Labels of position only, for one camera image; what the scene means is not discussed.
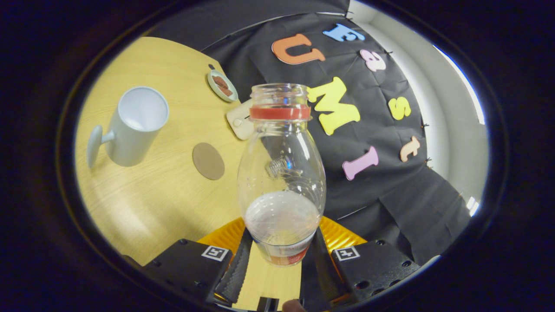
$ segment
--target mug handle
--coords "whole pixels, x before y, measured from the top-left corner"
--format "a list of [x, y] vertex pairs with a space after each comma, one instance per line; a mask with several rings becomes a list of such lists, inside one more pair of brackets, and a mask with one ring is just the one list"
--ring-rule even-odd
[[102, 135], [102, 126], [97, 125], [90, 133], [89, 143], [87, 144], [87, 164], [92, 168], [94, 162], [97, 161], [98, 150], [100, 146], [115, 138], [114, 132], [110, 131], [106, 135]]

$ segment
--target wooden table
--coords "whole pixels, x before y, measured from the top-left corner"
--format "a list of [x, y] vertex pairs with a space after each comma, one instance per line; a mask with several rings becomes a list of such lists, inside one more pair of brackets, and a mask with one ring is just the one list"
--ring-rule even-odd
[[[179, 43], [142, 37], [126, 48], [100, 75], [84, 103], [77, 126], [75, 167], [90, 216], [121, 254], [144, 265], [180, 238], [198, 240], [238, 218], [236, 176], [245, 142], [238, 140], [225, 113], [239, 105], [212, 92], [206, 74], [210, 57]], [[122, 94], [139, 85], [158, 90], [170, 116], [145, 159], [120, 167], [100, 148], [87, 167], [91, 130], [104, 132]], [[219, 180], [204, 178], [193, 165], [196, 144], [213, 145], [225, 163]], [[299, 297], [301, 265], [277, 268], [253, 246], [245, 283], [235, 308], [256, 310], [259, 297], [281, 304]]]

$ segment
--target brown round coaster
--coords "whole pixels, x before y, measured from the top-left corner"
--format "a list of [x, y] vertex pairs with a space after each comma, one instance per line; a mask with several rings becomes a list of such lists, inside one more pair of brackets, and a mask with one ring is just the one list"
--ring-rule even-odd
[[218, 180], [224, 175], [224, 160], [208, 143], [199, 143], [193, 148], [193, 163], [200, 174], [210, 180]]

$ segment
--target foam letter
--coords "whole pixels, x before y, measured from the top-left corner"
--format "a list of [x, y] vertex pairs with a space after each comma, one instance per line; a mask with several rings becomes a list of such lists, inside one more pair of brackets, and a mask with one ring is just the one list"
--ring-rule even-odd
[[368, 67], [369, 70], [375, 72], [378, 69], [379, 70], [384, 70], [385, 69], [384, 60], [376, 52], [374, 52], [374, 51], [370, 52], [370, 51], [367, 51], [367, 50], [360, 50], [360, 56], [362, 56], [362, 58], [366, 61], [366, 67]]
[[401, 161], [404, 163], [407, 162], [410, 154], [413, 156], [418, 155], [418, 148], [420, 148], [420, 142], [418, 142], [416, 137], [413, 135], [411, 136], [411, 141], [401, 148]]
[[339, 103], [347, 88], [339, 77], [334, 77], [330, 83], [315, 88], [308, 88], [309, 102], [316, 102], [318, 97], [324, 96], [314, 110], [317, 112], [333, 112], [331, 114], [320, 114], [318, 120], [327, 135], [332, 135], [335, 129], [348, 122], [360, 121], [360, 113], [352, 104]]
[[408, 100], [404, 97], [390, 99], [388, 105], [391, 115], [397, 120], [401, 120], [405, 116], [411, 114], [411, 106], [408, 104]]
[[378, 153], [373, 146], [370, 146], [370, 150], [368, 151], [368, 153], [351, 162], [344, 162], [343, 171], [345, 171], [345, 176], [347, 176], [347, 180], [351, 181], [355, 178], [355, 175], [357, 173], [370, 166], [378, 165], [378, 162]]
[[314, 61], [315, 59], [319, 59], [321, 61], [326, 60], [326, 57], [318, 49], [312, 49], [309, 53], [301, 54], [299, 56], [291, 56], [287, 53], [286, 50], [288, 48], [300, 46], [302, 44], [305, 46], [311, 46], [312, 42], [310, 42], [305, 35], [296, 34], [293, 37], [287, 37], [274, 41], [272, 44], [272, 52], [274, 52], [280, 61], [292, 65]]
[[355, 32], [354, 30], [352, 30], [351, 28], [347, 27], [347, 26], [343, 26], [341, 24], [336, 24], [337, 27], [335, 27], [334, 29], [330, 30], [330, 31], [323, 31], [322, 33], [328, 37], [331, 37], [337, 41], [344, 41], [343, 37], [345, 37], [345, 39], [347, 39], [347, 41], [353, 41], [356, 38], [364, 41], [364, 36], [362, 34], [359, 34], [357, 32]]

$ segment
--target plastic bottle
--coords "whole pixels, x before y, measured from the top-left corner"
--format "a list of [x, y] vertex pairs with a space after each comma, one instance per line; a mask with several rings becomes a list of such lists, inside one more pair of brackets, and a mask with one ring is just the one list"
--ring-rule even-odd
[[307, 90], [263, 84], [251, 97], [255, 133], [239, 167], [241, 216], [263, 257], [291, 266], [306, 254], [326, 200], [324, 166], [307, 130]]

